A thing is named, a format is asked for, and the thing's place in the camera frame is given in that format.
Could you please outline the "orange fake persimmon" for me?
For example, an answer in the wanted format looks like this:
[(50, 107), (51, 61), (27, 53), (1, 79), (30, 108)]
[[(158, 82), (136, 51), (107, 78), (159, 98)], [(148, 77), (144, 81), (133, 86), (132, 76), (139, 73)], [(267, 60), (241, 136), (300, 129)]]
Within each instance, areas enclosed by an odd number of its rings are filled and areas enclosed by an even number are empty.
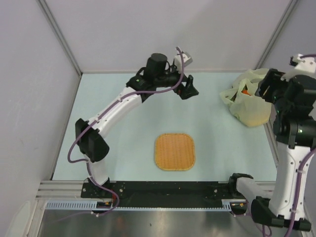
[(251, 94), (249, 94), (249, 93), (248, 93), (248, 90), (246, 90), (246, 89), (242, 90), (241, 92), (242, 92), (243, 94), (246, 94), (246, 95), (251, 96)]

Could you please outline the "pale green plastic bag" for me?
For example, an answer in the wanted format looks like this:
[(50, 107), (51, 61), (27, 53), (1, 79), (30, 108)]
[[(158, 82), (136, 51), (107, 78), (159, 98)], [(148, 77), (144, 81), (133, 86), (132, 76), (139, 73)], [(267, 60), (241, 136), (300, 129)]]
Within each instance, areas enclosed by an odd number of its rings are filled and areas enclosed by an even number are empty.
[[(232, 88), (220, 93), (220, 98), (230, 113), (248, 127), (260, 126), (269, 121), (271, 103), (255, 96), (258, 84), (267, 72), (268, 69), (265, 68), (247, 70), (234, 80)], [(248, 90), (251, 96), (243, 94), (241, 91), (244, 89)]]

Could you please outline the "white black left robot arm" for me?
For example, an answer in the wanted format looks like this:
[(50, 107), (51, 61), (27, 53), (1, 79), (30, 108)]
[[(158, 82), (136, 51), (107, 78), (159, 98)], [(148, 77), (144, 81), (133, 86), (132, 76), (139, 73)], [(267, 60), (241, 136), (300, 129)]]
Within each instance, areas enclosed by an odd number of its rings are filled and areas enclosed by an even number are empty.
[(105, 157), (110, 148), (105, 138), (110, 129), (153, 94), (172, 90), (183, 100), (197, 96), (193, 76), (184, 74), (184, 68), (192, 61), (190, 54), (183, 51), (177, 53), (171, 64), (164, 54), (153, 53), (109, 106), (89, 120), (76, 121), (76, 144), (87, 162), (89, 179), (95, 181), (91, 190), (98, 197), (109, 191)]

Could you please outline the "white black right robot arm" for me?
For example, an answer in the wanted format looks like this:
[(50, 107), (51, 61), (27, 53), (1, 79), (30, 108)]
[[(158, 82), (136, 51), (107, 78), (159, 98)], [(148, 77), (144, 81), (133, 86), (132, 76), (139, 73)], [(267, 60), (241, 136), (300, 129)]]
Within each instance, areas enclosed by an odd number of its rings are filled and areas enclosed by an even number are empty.
[(251, 175), (234, 173), (228, 193), (243, 196), (250, 205), (252, 220), (268, 227), (309, 232), (305, 217), (304, 192), (311, 159), (316, 152), (316, 121), (310, 116), (316, 101), (316, 80), (307, 73), (287, 76), (268, 70), (259, 83), (256, 96), (274, 105), (273, 133), (278, 148), (274, 191), (265, 192)]

